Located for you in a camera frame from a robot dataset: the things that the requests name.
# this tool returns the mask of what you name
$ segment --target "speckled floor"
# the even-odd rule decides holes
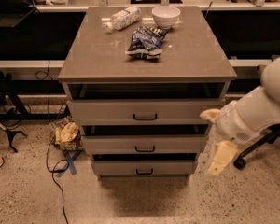
[[[18,129],[14,153],[0,130],[0,223],[65,223],[62,194],[46,167],[48,121],[24,121]],[[185,178],[104,178],[93,174],[83,152],[56,178],[63,188],[70,224],[92,223],[280,223],[280,141],[249,155],[239,171],[230,165],[219,177],[204,174],[216,142],[213,130],[199,165]],[[49,148],[49,168],[63,152]]]

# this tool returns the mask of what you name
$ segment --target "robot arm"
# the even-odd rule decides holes
[[[235,157],[237,145],[246,144],[266,128],[280,124],[280,58],[264,69],[260,80],[261,86],[239,101],[232,101],[220,110],[202,112],[201,118],[213,122],[222,138],[209,174],[218,175],[224,170]]]

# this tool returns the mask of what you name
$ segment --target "cabinet top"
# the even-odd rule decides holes
[[[133,31],[156,27],[153,7],[141,7],[141,20],[108,34],[102,24],[125,7],[90,7],[78,30],[59,80],[61,82],[228,81],[236,74],[198,7],[178,7],[181,14],[156,60],[125,54]]]

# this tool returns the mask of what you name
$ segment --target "drawer handle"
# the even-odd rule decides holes
[[[152,118],[138,118],[135,114],[133,114],[133,119],[138,121],[152,121],[152,120],[156,120],[157,118],[158,118],[158,114],[155,114],[155,116]]]
[[[153,146],[152,149],[139,149],[138,146],[135,146],[134,149],[138,153],[152,153],[155,151],[156,148],[155,148],[155,146]]]
[[[138,175],[152,175],[153,169],[151,169],[150,172],[139,172],[138,169],[136,169],[136,172]]]

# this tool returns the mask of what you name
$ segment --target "gray cabinet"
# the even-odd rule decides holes
[[[124,51],[142,20],[106,34],[101,24],[124,7],[89,8],[59,74],[93,171],[102,176],[190,176],[203,152],[205,109],[224,105],[236,75],[197,7],[180,7],[179,23],[156,61]]]

